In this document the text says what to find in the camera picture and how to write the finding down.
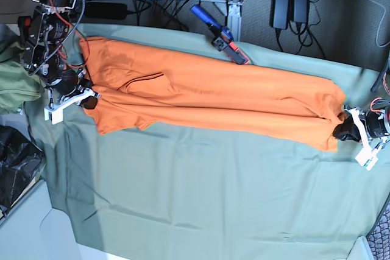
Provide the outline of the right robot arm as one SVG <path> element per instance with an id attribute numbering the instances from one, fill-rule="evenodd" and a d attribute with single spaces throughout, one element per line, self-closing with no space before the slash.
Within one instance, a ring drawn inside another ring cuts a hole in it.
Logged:
<path id="1" fill-rule="evenodd" d="M 82 1 L 81 9 L 86 7 Z M 58 103 L 72 98 L 75 103 L 92 110 L 99 94 L 92 90 L 92 82 L 86 77 L 85 63 L 73 65 L 68 61 L 65 41 L 77 34 L 80 20 L 70 17 L 77 0 L 33 0 L 38 5 L 32 16 L 18 18 L 18 26 L 24 46 L 21 64 L 31 75 L 44 82 L 49 94 L 49 107 L 54 107 L 53 93 L 59 94 Z"/>

